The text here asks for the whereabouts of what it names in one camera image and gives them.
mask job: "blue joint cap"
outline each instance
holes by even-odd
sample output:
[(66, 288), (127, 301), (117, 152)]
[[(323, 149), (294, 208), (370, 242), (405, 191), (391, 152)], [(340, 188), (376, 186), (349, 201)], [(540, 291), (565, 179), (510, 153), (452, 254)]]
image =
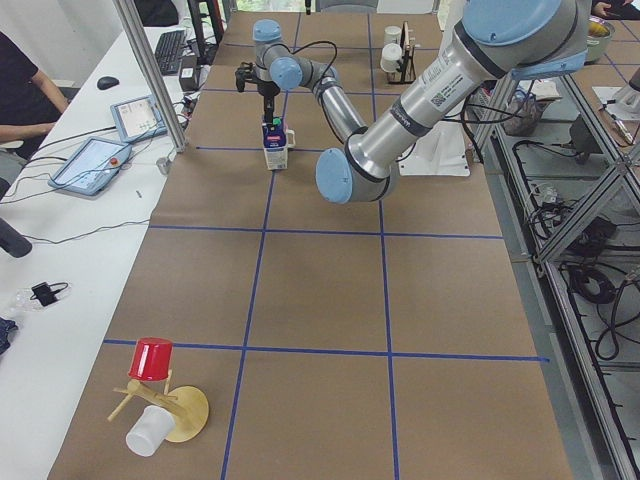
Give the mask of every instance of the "blue joint cap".
[(263, 19), (253, 24), (254, 42), (276, 42), (282, 38), (280, 24), (275, 20)]
[(511, 78), (519, 80), (535, 80), (537, 78), (552, 78), (580, 70), (587, 59), (587, 51), (584, 50), (569, 57), (540, 63), (525, 68), (511, 70)]
[(269, 67), (269, 75), (282, 90), (293, 90), (302, 82), (302, 69), (291, 57), (276, 58)]
[(542, 29), (561, 4), (562, 0), (470, 0), (464, 7), (462, 24), (480, 44), (512, 45)]
[(320, 194), (333, 203), (347, 203), (353, 193), (351, 167), (342, 150), (325, 150), (316, 164), (316, 185)]

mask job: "red cup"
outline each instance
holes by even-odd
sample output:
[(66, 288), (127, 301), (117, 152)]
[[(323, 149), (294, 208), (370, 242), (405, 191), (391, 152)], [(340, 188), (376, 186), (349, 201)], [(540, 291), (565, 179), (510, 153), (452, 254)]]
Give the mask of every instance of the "red cup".
[(169, 376), (173, 342), (164, 338), (145, 337), (136, 343), (129, 376), (136, 380), (157, 381)]

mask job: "computer mouse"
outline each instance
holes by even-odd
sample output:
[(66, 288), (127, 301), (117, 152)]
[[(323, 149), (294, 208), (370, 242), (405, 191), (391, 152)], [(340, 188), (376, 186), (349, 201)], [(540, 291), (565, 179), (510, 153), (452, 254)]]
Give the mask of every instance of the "computer mouse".
[(115, 87), (120, 83), (116, 77), (101, 77), (98, 79), (98, 90), (106, 90), (107, 88)]

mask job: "black keyboard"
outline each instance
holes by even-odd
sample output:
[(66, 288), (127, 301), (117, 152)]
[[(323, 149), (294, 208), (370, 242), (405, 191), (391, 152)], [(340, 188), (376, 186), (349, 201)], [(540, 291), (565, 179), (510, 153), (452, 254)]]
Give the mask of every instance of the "black keyboard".
[(162, 75), (173, 75), (180, 70), (185, 37), (184, 30), (173, 30), (160, 35), (154, 55)]

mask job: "tablet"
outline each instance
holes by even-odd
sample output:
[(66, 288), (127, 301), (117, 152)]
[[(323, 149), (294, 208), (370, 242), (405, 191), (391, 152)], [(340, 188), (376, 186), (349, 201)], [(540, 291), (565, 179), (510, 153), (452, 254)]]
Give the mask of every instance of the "tablet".
[(125, 143), (135, 143), (167, 131), (153, 95), (111, 105), (111, 113), (120, 140)]
[(131, 149), (128, 143), (90, 137), (51, 176), (49, 186), (62, 192), (97, 195), (129, 160)]

